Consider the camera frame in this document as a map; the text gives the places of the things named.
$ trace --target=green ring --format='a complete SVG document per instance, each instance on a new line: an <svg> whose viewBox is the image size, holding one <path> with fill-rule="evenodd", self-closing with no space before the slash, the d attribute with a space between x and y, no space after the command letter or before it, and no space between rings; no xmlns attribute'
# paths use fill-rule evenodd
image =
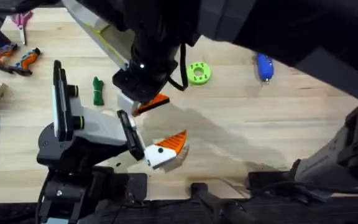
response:
<svg viewBox="0 0 358 224"><path fill-rule="evenodd" d="M196 75L197 70L203 71L202 75ZM193 85L204 85L211 79L211 68L205 62L194 62L187 66L187 79Z"/></svg>

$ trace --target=wooden surface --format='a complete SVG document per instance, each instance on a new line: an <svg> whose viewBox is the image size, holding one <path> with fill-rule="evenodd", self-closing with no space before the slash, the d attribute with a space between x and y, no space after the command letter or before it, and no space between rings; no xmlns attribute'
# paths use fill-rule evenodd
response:
<svg viewBox="0 0 358 224"><path fill-rule="evenodd" d="M7 19L2 31L19 42L19 31ZM116 90L111 77L118 67L80 29L65 9L38 9L27 26L28 50L42 51L31 66L31 77L0 72L9 90L0 104L0 202L34 202L46 175L36 161L38 136L52 122L52 66L58 59L69 84L79 85L83 105L113 113ZM357 100L308 75L275 63L269 86L255 78L253 53L222 42L200 38L187 50L187 63L204 61L213 77L203 86L182 93L169 84L162 90L171 103L137 118L146 144L183 129L190 147L180 158L152 170L134 163L128 154L103 162L118 172L149 175L148 198L187 198L188 186L208 181L221 197L240 197L247 173L289 169L294 160L316 152L334 136ZM106 106L95 107L93 77L105 82ZM175 71L178 80L179 71Z"/></svg>

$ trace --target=pink scissors handle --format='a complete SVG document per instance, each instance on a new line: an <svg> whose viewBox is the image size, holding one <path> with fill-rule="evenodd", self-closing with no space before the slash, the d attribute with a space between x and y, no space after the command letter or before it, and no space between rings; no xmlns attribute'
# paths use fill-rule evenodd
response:
<svg viewBox="0 0 358 224"><path fill-rule="evenodd" d="M32 11L16 14L15 16L12 17L12 21L18 26L19 25L25 26L27 25L27 21L31 18L31 16L32 16Z"/></svg>

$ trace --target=orange object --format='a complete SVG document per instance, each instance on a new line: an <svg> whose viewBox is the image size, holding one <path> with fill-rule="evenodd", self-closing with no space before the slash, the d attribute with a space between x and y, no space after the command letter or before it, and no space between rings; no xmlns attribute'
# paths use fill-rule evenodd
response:
<svg viewBox="0 0 358 224"><path fill-rule="evenodd" d="M9 68L12 71L18 73L19 75L31 75L32 72L29 69L29 65L34 63L40 54L41 51L38 48L31 50L25 56L22 57L22 60L20 62L17 62L14 66L10 66Z"/></svg>
<svg viewBox="0 0 358 224"><path fill-rule="evenodd" d="M174 136L171 136L159 143L156 143L156 146L166 147L168 149L173 149L177 154L183 149L185 146L187 138L187 130L182 131Z"/></svg>
<svg viewBox="0 0 358 224"><path fill-rule="evenodd" d="M158 94L157 96L155 96L155 98L144 104L144 105L141 105L136 111L135 111L135 115L139 115L143 112L146 112L148 110L151 110L151 109L154 109L158 106L161 106L161 105L164 105L166 103L169 103L169 97L163 95L163 94Z"/></svg>
<svg viewBox="0 0 358 224"><path fill-rule="evenodd" d="M12 56L13 53L17 50L17 44L6 45L0 48L0 65L4 65L2 58L5 56Z"/></svg>
<svg viewBox="0 0 358 224"><path fill-rule="evenodd" d="M0 70L8 73L12 73L10 68L4 66L2 58L5 56L11 56L19 47L17 44L7 44L0 48Z"/></svg>
<svg viewBox="0 0 358 224"><path fill-rule="evenodd" d="M38 48L34 49L32 52L29 52L23 57L23 60L20 61L21 67L23 69L29 69L29 65L34 63L40 54L41 51Z"/></svg>

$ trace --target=scissors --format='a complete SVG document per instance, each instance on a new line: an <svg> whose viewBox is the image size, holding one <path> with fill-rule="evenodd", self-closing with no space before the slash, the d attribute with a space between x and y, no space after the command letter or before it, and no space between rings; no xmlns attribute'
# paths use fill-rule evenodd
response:
<svg viewBox="0 0 358 224"><path fill-rule="evenodd" d="M12 16L12 21L17 25L17 28L20 32L20 40L22 41L23 45L25 45L25 34L24 34L24 27L27 24L27 21L31 18L32 11L28 11L26 13L20 13Z"/></svg>

